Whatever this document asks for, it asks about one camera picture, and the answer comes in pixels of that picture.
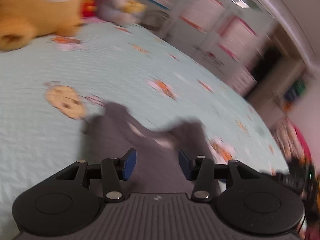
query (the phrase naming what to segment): red-bordered poster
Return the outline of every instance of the red-bordered poster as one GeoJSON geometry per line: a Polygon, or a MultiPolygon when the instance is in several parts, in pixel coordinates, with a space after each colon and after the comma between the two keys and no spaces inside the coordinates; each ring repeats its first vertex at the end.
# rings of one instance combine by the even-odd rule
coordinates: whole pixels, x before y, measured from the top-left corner
{"type": "Polygon", "coordinates": [[[206,32],[223,14],[225,7],[218,0],[193,0],[180,18],[194,28],[206,32]]]}
{"type": "Polygon", "coordinates": [[[239,60],[244,53],[252,49],[256,37],[249,25],[235,16],[221,33],[219,46],[233,59],[239,60]]]}

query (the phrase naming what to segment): teddy bear's foot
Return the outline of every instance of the teddy bear's foot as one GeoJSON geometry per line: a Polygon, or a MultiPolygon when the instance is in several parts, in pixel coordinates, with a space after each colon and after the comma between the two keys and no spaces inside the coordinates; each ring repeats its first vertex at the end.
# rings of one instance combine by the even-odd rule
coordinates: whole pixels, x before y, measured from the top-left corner
{"type": "Polygon", "coordinates": [[[3,18],[0,21],[0,50],[20,49],[36,36],[36,28],[21,18],[3,18]]]}
{"type": "Polygon", "coordinates": [[[115,19],[115,24],[126,27],[127,25],[136,23],[137,19],[130,13],[121,13],[115,19]]]}
{"type": "Polygon", "coordinates": [[[55,33],[63,37],[74,37],[83,25],[80,18],[68,20],[59,26],[55,33]]]}

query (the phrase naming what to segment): yellow teddy bear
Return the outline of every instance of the yellow teddy bear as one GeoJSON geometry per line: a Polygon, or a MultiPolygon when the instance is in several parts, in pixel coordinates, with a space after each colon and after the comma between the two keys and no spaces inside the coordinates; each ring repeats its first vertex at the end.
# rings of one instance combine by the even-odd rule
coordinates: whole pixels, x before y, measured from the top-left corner
{"type": "Polygon", "coordinates": [[[74,36],[82,26],[82,0],[0,0],[0,50],[26,46],[34,37],[74,36]]]}

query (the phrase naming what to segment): black device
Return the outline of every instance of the black device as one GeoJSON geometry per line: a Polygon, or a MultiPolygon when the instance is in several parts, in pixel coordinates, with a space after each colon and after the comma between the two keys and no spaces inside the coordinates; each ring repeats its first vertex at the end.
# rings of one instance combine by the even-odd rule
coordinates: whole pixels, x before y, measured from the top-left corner
{"type": "Polygon", "coordinates": [[[299,239],[299,196],[240,161],[190,160],[181,150],[180,167],[195,181],[191,198],[124,192],[120,180],[130,178],[135,163],[134,149],[101,164],[80,160],[22,193],[12,207],[16,240],[299,239]],[[90,179],[101,179],[103,197],[89,190],[90,179]],[[217,179],[227,184],[220,195],[217,179]]]}

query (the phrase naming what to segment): bed sheet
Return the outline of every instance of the bed sheet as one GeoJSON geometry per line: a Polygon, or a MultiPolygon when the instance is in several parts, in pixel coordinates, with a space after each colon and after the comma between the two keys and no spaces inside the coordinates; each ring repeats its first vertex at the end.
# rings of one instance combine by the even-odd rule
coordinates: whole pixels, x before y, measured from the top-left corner
{"type": "Polygon", "coordinates": [[[82,121],[47,102],[52,85],[75,89],[86,116],[101,111],[102,98],[127,106],[149,129],[196,117],[210,140],[234,148],[233,158],[258,171],[287,171],[252,107],[148,30],[92,23],[77,38],[82,49],[61,51],[46,36],[0,54],[0,239],[19,232],[11,207],[20,193],[82,158],[82,121]]]}

